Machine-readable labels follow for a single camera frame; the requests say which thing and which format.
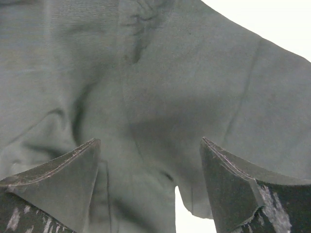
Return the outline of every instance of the gray fabric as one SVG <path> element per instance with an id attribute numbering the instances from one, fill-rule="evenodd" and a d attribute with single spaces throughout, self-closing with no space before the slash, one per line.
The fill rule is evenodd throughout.
<path id="1" fill-rule="evenodd" d="M 211 217 L 203 136 L 311 178 L 310 71 L 199 0 L 1 5 L 0 178 L 99 138 L 86 232 L 173 233 L 176 185 Z"/>

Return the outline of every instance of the white background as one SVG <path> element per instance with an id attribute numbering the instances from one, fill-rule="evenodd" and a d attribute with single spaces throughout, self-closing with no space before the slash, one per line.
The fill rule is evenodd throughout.
<path id="1" fill-rule="evenodd" d="M 228 19 L 311 61 L 311 1 L 203 0 Z M 216 233 L 212 220 L 194 217 L 176 193 L 177 233 Z"/>

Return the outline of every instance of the gray garment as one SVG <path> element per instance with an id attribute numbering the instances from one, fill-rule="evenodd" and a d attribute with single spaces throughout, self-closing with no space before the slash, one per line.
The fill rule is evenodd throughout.
<path id="1" fill-rule="evenodd" d="M 99 138 L 86 231 L 173 233 L 176 185 L 211 217 L 203 136 L 311 178 L 310 77 L 307 60 L 199 0 L 1 5 L 0 178 Z"/>

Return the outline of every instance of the dark gray cloth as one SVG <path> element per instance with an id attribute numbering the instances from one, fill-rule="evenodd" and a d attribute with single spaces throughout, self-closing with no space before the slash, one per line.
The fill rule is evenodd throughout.
<path id="1" fill-rule="evenodd" d="M 86 232 L 211 217 L 203 136 L 311 178 L 311 65 L 199 0 L 0 5 L 0 178 L 102 141 Z"/>

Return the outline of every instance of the white gap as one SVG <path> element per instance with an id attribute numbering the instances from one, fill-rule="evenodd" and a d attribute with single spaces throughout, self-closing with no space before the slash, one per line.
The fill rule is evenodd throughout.
<path id="1" fill-rule="evenodd" d="M 311 2 L 203 0 L 228 19 L 311 61 Z M 175 190 L 176 233 L 216 233 L 213 220 L 194 217 Z"/>

